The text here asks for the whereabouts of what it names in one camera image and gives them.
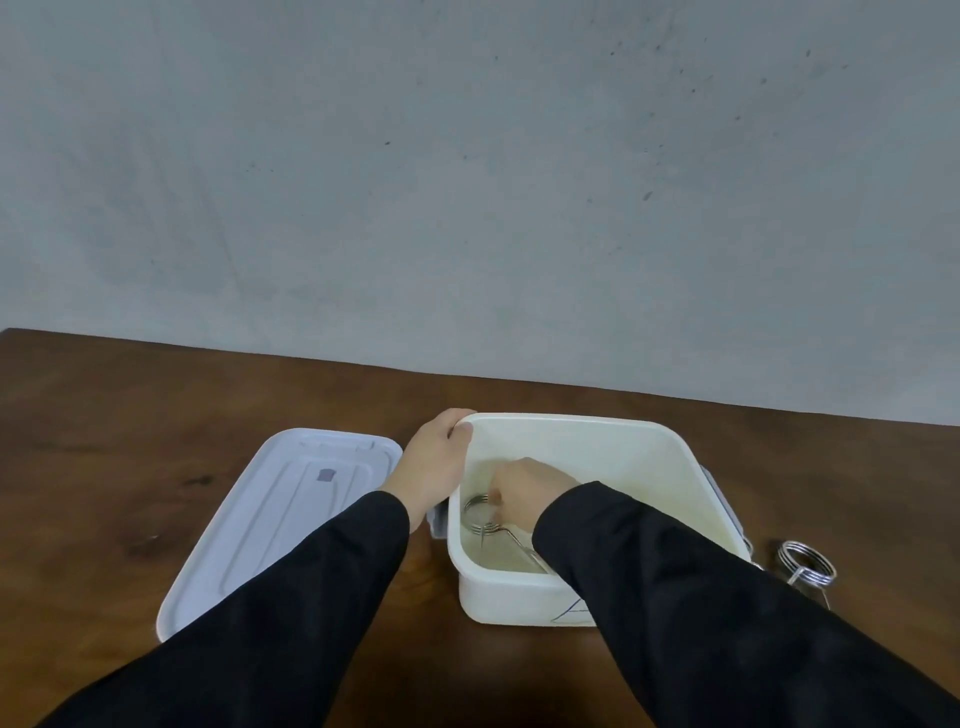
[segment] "metal spring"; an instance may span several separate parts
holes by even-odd
[[[807,566],[797,560],[796,555],[806,560]],[[824,604],[830,608],[827,592],[825,589],[833,583],[837,577],[837,569],[820,551],[799,541],[784,541],[777,549],[777,558],[790,574],[787,584],[793,586],[796,582],[802,582],[809,587],[819,589],[824,596]]]
[[[464,503],[464,514],[475,505],[479,505],[480,503],[489,503],[489,502],[490,502],[490,496],[488,496],[486,493],[481,493],[478,496],[474,496],[468,499],[466,503]],[[529,558],[532,562],[534,562],[534,564],[536,564],[537,567],[541,571],[543,571],[543,573],[550,573],[549,568],[545,565],[545,563],[543,562],[543,559],[540,558],[540,555],[536,551],[534,551],[532,548],[524,546],[520,542],[520,539],[518,539],[514,535],[514,532],[511,531],[509,528],[507,528],[507,526],[503,525],[503,523],[496,523],[493,521],[487,521],[486,523],[477,523],[470,519],[461,519],[461,523],[467,528],[467,530],[470,533],[475,533],[480,537],[481,548],[483,547],[483,539],[485,536],[489,536],[492,533],[498,533],[500,531],[504,531],[510,534],[510,538],[512,538],[514,540],[514,543],[517,545],[517,547],[521,551],[523,551],[524,554],[526,554],[527,558]]]

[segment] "person's left arm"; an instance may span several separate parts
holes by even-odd
[[[409,533],[460,482],[469,412],[421,427],[380,491],[39,725],[321,725]]]

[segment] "gray wall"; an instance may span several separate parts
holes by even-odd
[[[957,424],[958,27],[0,0],[0,327]]]

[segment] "black jacket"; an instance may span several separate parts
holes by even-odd
[[[362,497],[40,725],[322,725],[408,530],[396,498]],[[601,483],[554,501],[534,546],[587,602],[659,728],[960,726],[960,702],[879,644]]]

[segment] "wood grain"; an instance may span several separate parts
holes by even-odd
[[[835,610],[960,695],[960,428],[37,331],[0,334],[0,705],[28,726],[149,650],[233,481],[295,426],[406,443],[448,406],[653,420],[761,550],[820,548]],[[416,533],[333,726],[648,724],[592,629],[471,622]]]

